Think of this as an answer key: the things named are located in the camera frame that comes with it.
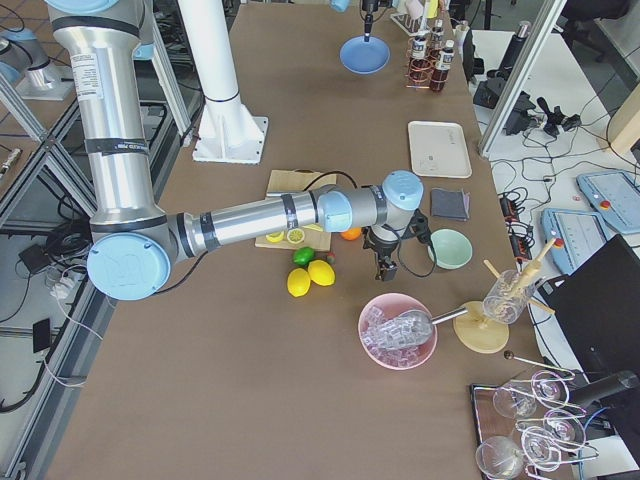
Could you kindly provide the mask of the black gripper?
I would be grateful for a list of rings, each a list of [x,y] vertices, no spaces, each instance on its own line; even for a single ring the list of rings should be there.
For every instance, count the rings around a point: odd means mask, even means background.
[[[402,234],[388,224],[382,225],[381,228],[387,233],[391,233],[393,238],[385,240],[376,234],[372,227],[362,228],[363,248],[374,252],[377,264],[375,279],[382,282],[393,280],[398,266],[401,266],[416,278],[428,278],[431,272],[425,274],[416,273],[404,263],[401,256],[403,242],[409,239],[417,239],[426,247],[427,253],[431,252],[431,229],[427,216],[419,209],[416,209]]]
[[[364,41],[369,42],[371,39],[372,27],[374,24],[374,14],[379,9],[378,0],[361,0],[360,8],[362,14],[362,20],[364,24]]]

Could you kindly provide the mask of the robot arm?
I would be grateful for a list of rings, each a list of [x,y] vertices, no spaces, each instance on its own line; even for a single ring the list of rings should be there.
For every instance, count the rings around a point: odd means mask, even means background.
[[[118,300],[167,289],[172,266],[221,246],[316,224],[327,232],[360,227],[377,275],[391,279],[402,241],[426,241],[424,188],[399,170],[379,185],[327,185],[200,215],[167,214],[156,203],[134,56],[150,39],[147,1],[52,1],[55,39],[68,51],[81,111],[97,209],[87,269],[94,286]]]

